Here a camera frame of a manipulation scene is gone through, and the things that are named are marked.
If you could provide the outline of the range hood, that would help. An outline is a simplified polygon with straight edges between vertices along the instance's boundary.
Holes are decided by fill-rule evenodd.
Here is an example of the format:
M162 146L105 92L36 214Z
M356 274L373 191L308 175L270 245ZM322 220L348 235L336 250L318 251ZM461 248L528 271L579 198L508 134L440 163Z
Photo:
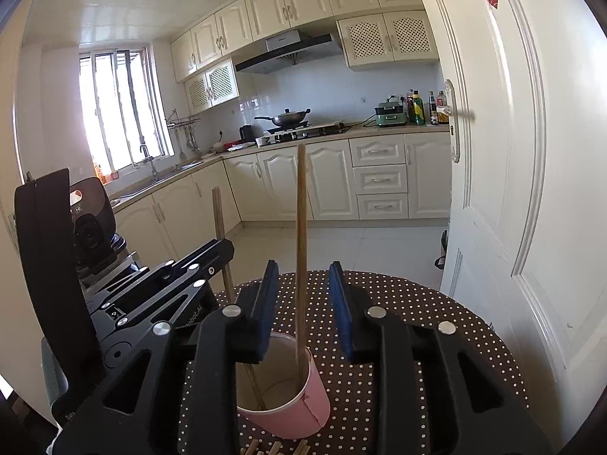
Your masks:
M270 74L308 62L341 55L341 42L331 34L305 37L261 55L254 56L236 65L237 72Z

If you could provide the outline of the green electric cooker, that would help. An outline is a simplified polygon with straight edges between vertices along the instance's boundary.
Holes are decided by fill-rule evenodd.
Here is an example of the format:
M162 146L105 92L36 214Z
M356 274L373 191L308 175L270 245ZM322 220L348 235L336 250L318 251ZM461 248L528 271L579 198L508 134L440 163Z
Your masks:
M404 105L403 97L391 96L374 108L378 127L406 126L409 116Z

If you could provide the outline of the black kettle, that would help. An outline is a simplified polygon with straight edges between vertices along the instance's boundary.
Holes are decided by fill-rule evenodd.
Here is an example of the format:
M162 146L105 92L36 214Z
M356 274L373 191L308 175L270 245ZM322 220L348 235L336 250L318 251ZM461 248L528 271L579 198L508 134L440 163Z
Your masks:
M239 132L240 138L244 143L255 142L255 133L253 126L249 126L249 124L247 124L246 126L241 126Z

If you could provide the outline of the kitchen faucet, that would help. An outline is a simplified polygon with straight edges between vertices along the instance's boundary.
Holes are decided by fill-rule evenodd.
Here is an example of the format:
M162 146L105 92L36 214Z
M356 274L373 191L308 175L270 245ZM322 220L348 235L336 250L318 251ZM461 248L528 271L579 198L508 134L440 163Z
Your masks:
M140 152L144 155L143 163L150 166L152 182L157 182L159 180L159 172L154 165L154 157L150 155L149 149L145 143L140 145Z

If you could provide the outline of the black air fryer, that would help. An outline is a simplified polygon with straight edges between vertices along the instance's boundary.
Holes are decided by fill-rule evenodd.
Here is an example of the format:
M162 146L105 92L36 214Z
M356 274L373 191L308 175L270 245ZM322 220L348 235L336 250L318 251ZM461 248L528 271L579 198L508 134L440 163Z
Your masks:
M81 278L98 274L127 247L116 232L110 200L98 178L87 178L70 187L76 269Z

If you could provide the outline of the lower kitchen cabinets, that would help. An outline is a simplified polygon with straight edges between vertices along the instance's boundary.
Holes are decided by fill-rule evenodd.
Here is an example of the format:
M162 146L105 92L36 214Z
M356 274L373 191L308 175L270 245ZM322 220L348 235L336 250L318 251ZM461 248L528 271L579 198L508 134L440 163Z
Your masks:
M451 208L450 140L443 129L359 133L310 143L308 217L365 224L445 219ZM117 200L117 231L152 266L215 235L212 190L225 228L286 223L297 215L297 149L217 157Z

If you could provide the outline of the red capped bottle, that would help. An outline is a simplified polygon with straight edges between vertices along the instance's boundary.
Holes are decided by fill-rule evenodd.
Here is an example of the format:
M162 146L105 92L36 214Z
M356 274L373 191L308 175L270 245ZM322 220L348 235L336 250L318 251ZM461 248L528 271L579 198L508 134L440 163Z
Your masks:
M444 91L440 91L436 97L436 113L439 124L448 124L448 101Z

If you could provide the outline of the upper kitchen cabinets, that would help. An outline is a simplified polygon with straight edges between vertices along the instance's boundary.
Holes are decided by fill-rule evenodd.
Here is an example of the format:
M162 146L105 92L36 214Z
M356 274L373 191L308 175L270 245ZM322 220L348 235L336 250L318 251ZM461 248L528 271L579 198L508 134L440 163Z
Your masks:
M323 34L338 38L351 69L438 58L421 0L237 0L171 44L190 113L239 95L237 64Z

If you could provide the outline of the wall utensil rack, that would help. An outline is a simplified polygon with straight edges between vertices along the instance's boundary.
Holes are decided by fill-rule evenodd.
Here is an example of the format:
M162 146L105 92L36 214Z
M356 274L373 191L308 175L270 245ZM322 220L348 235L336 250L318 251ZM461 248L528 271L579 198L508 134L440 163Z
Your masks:
M193 116L180 117L177 110L173 109L166 118L166 125L170 133L173 133L178 148L179 158L184 161L187 155L184 151L186 147L195 158L202 156L202 150L198 146L198 139L195 136L195 124L198 119Z

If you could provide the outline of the kitchen window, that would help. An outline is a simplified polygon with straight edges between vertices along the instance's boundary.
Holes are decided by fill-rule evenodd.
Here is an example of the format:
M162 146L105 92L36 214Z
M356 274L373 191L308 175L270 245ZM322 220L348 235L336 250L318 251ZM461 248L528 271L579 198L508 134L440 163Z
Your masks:
M79 94L97 174L115 179L139 168L146 158L174 154L147 48L81 55Z

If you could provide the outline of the kitchen cabinets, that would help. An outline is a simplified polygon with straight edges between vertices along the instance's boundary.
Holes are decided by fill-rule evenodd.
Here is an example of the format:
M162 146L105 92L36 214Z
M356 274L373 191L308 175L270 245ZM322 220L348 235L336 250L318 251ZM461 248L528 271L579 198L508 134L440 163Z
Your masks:
M338 38L351 69L438 58L421 0L237 0L171 44L190 113L239 95L237 64L323 34Z
M443 129L359 133L310 143L308 217L365 224L445 219L451 208L450 140ZM117 231L152 266L215 235L212 190L225 228L286 223L297 215L297 149L217 157L117 200Z

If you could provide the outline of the brown polka dot tablecloth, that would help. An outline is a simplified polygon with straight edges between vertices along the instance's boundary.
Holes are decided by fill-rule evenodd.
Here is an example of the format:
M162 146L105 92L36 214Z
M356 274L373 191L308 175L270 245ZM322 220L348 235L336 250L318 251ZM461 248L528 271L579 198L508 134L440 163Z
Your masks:
M309 278L312 355L329 401L309 435L237 415L238 454L544 454L521 370L479 316L399 277Z

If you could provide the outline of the green yellow bottle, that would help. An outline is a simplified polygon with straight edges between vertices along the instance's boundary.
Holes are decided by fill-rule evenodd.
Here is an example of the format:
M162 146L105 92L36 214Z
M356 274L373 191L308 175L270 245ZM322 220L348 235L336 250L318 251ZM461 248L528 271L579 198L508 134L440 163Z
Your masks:
M412 91L412 111L417 126L423 126L426 123L424 102L419 95L419 91Z

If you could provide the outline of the white door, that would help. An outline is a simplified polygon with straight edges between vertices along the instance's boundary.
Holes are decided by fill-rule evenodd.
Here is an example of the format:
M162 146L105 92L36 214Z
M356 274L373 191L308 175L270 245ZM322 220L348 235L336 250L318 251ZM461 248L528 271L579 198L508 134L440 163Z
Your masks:
M474 118L441 291L513 353L555 449L606 390L606 23L594 0L422 0Z

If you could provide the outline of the black wok on stove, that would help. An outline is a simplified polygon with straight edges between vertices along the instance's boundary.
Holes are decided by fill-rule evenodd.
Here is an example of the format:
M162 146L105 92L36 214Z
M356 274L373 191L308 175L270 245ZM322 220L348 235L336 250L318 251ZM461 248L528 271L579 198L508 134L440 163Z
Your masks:
M310 113L310 109L297 112L291 112L289 109L286 109L282 114L276 116L255 116L255 119L270 121L274 126L284 129L285 127L298 126Z

